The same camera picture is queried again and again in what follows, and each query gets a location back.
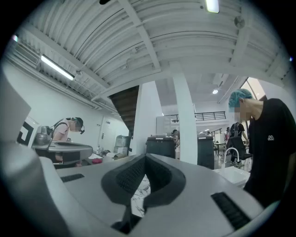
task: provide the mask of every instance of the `staircase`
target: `staircase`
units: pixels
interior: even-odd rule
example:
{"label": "staircase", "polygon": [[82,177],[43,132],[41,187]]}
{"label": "staircase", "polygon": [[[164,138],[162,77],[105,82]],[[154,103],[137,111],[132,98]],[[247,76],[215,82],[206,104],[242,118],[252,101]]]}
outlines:
{"label": "staircase", "polygon": [[139,86],[136,86],[109,96],[122,121],[129,129],[129,136],[134,134],[138,92]]}

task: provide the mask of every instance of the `pink object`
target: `pink object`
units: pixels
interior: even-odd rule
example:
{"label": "pink object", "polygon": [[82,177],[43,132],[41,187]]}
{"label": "pink object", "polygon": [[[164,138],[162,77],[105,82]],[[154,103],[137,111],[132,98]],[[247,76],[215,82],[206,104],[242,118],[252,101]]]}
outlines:
{"label": "pink object", "polygon": [[94,158],[93,160],[92,160],[92,163],[93,164],[100,164],[100,163],[102,163],[103,161],[102,161],[102,159],[99,159],[99,158]]}
{"label": "pink object", "polygon": [[57,132],[60,132],[63,135],[61,138],[61,141],[67,141],[70,125],[69,125],[68,120],[66,120],[65,118],[61,122],[66,123],[67,125],[61,124],[61,125],[57,126],[57,128],[54,130],[54,134],[52,135],[52,137],[55,137],[55,134]]}

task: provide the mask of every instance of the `faucet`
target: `faucet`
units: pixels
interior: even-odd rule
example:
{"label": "faucet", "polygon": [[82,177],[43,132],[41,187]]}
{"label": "faucet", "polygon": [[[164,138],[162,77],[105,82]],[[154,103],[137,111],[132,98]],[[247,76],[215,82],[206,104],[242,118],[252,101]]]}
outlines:
{"label": "faucet", "polygon": [[236,148],[234,148],[234,147],[230,147],[230,148],[228,148],[228,149],[225,151],[225,155],[224,155],[224,163],[223,163],[223,165],[221,166],[221,168],[225,168],[226,154],[227,154],[227,151],[229,151],[229,150],[231,150],[231,149],[236,150],[236,153],[237,153],[237,161],[240,160],[240,159],[239,159],[239,152],[238,152],[238,150],[237,150]]}

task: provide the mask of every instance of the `pink shirt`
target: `pink shirt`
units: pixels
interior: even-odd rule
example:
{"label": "pink shirt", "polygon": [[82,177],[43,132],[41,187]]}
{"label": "pink shirt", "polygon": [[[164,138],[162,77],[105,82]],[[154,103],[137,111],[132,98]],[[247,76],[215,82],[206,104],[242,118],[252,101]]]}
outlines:
{"label": "pink shirt", "polygon": [[67,125],[65,124],[61,124],[59,125],[55,130],[54,130],[54,134],[52,137],[55,137],[56,133],[57,132],[60,132],[61,134],[63,134],[62,138],[61,138],[61,141],[67,141],[67,138],[68,138],[68,131],[69,131],[69,122],[68,120],[66,120],[65,118],[61,121],[63,123],[66,123]]}

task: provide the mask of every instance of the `vent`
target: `vent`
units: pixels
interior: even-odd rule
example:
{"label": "vent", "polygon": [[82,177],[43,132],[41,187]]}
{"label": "vent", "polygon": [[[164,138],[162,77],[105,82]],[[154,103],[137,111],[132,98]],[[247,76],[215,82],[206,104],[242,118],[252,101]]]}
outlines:
{"label": "vent", "polygon": [[250,222],[250,218],[246,216],[226,193],[215,193],[211,197],[235,230]]}
{"label": "vent", "polygon": [[25,48],[24,46],[18,44],[15,47],[15,54],[22,56],[23,58],[27,59],[29,62],[33,63],[34,65],[37,65],[39,61],[39,57],[35,55],[32,51]]}
{"label": "vent", "polygon": [[83,174],[74,174],[74,175],[68,175],[68,176],[61,177],[61,180],[63,181],[63,183],[66,183],[69,181],[81,179],[83,177],[84,177]]}

